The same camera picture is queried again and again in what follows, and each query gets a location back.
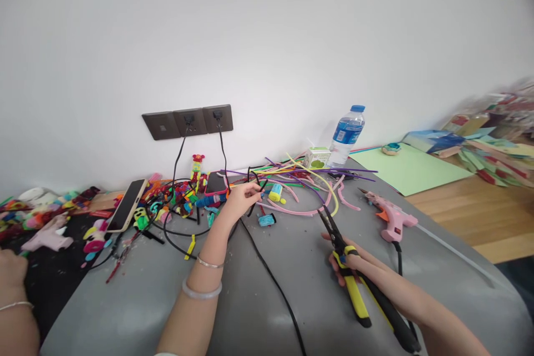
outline pink glue gun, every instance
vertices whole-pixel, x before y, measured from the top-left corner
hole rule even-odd
[[[389,200],[362,188],[358,189],[365,194],[369,203],[381,210],[377,216],[388,223],[388,227],[381,233],[382,238],[387,242],[400,242],[402,240],[402,226],[412,227],[417,224],[418,220],[413,215],[406,214],[399,206],[394,205]]]
[[[36,251],[42,246],[54,251],[67,249],[74,240],[72,238],[66,238],[56,231],[64,227],[69,219],[70,217],[67,217],[66,213],[55,216],[32,239],[22,245],[21,249],[24,251]]]

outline power outlet panel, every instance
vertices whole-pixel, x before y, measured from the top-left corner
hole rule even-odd
[[[204,121],[208,133],[214,134],[219,132],[217,117],[220,115],[221,131],[233,131],[234,122],[232,121],[232,107],[230,105],[204,107]]]
[[[190,108],[188,110],[173,111],[174,120],[182,136],[205,135],[207,133],[204,122],[204,114],[201,108]],[[186,134],[187,123],[190,123]]]
[[[175,139],[181,137],[172,111],[148,113],[142,115],[154,140]]]

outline water bottle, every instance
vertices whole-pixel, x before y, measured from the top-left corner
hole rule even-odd
[[[345,165],[347,157],[349,157],[349,153],[365,125],[362,114],[364,110],[365,106],[352,106],[350,112],[339,120],[330,146],[332,154],[328,158],[325,168],[342,168]]]

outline person's left hand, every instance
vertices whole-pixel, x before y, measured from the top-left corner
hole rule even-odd
[[[0,298],[6,298],[5,301],[24,300],[19,298],[26,297],[24,278],[27,270],[26,258],[15,255],[13,250],[0,249]]]
[[[233,225],[250,206],[261,200],[260,191],[261,186],[254,182],[234,186],[221,214]]]

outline silver bracelet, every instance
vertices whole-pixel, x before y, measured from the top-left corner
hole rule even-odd
[[[18,305],[29,306],[31,309],[33,309],[33,305],[32,305],[30,302],[15,302],[15,303],[12,303],[12,304],[10,304],[10,305],[1,307],[1,308],[0,308],[0,312],[1,312],[2,310],[10,309],[10,308],[15,307],[15,306],[18,306]]]
[[[193,291],[191,288],[189,288],[187,286],[187,279],[189,277],[186,277],[184,279],[184,281],[182,282],[182,291],[184,291],[184,293],[190,297],[191,299],[198,299],[198,300],[208,300],[208,299],[213,299],[217,296],[219,296],[219,294],[221,293],[221,291],[223,290],[223,286],[222,286],[222,282],[219,283],[219,287],[217,289],[215,289],[213,292],[209,292],[209,293],[200,293],[200,292],[195,292]]]
[[[206,263],[205,261],[203,261],[203,260],[200,258],[200,255],[198,255],[198,256],[196,257],[196,260],[197,260],[200,264],[202,264],[203,266],[206,266],[206,267],[209,267],[209,268],[215,268],[215,269],[217,269],[217,268],[223,268],[223,267],[224,267],[224,263],[223,263],[223,264],[219,264],[219,265],[217,265],[217,264],[209,264],[209,263]]]

